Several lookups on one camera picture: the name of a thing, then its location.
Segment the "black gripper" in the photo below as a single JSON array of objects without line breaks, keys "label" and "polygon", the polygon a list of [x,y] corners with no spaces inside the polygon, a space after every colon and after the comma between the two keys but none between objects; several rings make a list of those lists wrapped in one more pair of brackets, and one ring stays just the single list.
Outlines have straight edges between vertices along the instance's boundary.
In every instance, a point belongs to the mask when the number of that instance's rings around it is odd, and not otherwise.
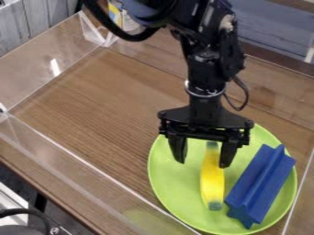
[{"label": "black gripper", "polygon": [[160,121],[159,133],[168,139],[172,157],[179,163],[186,162],[188,139],[219,141],[219,167],[227,168],[238,146],[250,142],[254,122],[222,105],[224,87],[208,91],[187,85],[186,89],[188,105],[160,110],[156,114]]}]

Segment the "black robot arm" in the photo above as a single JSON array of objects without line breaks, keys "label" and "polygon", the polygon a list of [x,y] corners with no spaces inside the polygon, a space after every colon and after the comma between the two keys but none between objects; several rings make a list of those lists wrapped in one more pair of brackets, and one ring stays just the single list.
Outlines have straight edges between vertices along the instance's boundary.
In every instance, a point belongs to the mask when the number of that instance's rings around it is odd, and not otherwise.
[{"label": "black robot arm", "polygon": [[238,82],[246,55],[238,41],[238,21],[227,0],[123,0],[132,19],[147,28],[168,26],[187,62],[188,105],[157,112],[159,133],[174,159],[184,162],[187,141],[222,143],[218,166],[227,168],[236,150],[248,144],[254,122],[228,111],[227,82]]}]

